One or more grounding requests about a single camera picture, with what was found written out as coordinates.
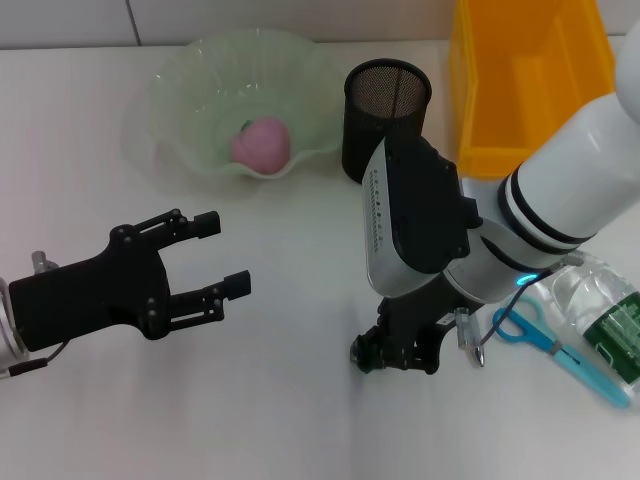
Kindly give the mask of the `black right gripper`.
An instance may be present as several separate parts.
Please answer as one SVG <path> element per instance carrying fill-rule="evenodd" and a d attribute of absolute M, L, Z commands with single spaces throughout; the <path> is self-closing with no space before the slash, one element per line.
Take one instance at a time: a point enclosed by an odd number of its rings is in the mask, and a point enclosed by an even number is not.
<path fill-rule="evenodd" d="M 393 350 L 401 350 L 400 369 L 435 374 L 440 347 L 451 326 L 438 324 L 465 297 L 445 277 L 380 304 L 378 326 L 358 335 L 351 344 L 351 362 L 362 373 L 395 366 Z"/>

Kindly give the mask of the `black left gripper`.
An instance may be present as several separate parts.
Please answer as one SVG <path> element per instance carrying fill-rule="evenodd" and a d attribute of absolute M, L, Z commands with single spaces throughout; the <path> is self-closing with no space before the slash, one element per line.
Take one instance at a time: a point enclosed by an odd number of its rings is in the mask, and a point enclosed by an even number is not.
<path fill-rule="evenodd" d="M 221 232 L 216 211 L 192 220 L 174 208 L 137 225 L 110 232 L 98 255 L 9 284 L 17 332 L 35 352 L 115 325 L 128 325 L 149 339 L 225 318 L 224 301 L 251 293 L 245 270 L 222 281 L 169 295 L 157 248 Z"/>

